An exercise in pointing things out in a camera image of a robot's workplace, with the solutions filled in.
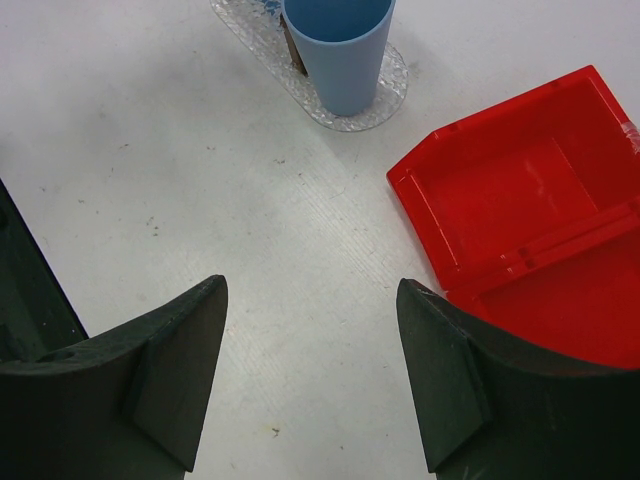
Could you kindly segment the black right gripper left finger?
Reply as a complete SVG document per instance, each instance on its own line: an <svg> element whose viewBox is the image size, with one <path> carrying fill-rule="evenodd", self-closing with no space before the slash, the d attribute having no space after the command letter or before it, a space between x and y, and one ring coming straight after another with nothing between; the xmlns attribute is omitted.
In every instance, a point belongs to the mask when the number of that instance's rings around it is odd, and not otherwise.
<svg viewBox="0 0 640 480"><path fill-rule="evenodd" d="M181 479L194 470L228 308L213 275L34 361L1 366L5 479Z"/></svg>

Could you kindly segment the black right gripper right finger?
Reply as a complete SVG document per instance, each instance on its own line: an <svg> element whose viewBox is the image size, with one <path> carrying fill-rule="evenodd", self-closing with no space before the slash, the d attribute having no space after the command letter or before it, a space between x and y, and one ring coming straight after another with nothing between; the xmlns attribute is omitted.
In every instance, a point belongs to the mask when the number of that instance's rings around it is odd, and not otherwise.
<svg viewBox="0 0 640 480"><path fill-rule="evenodd" d="M396 310L421 443L440 479L635 479L639 374L536 346L412 279Z"/></svg>

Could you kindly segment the blue plastic cup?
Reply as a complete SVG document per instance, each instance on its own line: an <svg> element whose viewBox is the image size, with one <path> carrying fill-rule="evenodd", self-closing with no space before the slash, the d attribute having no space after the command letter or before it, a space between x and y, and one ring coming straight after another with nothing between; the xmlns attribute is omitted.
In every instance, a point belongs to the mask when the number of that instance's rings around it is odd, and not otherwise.
<svg viewBox="0 0 640 480"><path fill-rule="evenodd" d="M374 101L393 0L284 1L282 14L322 106L353 116Z"/></svg>

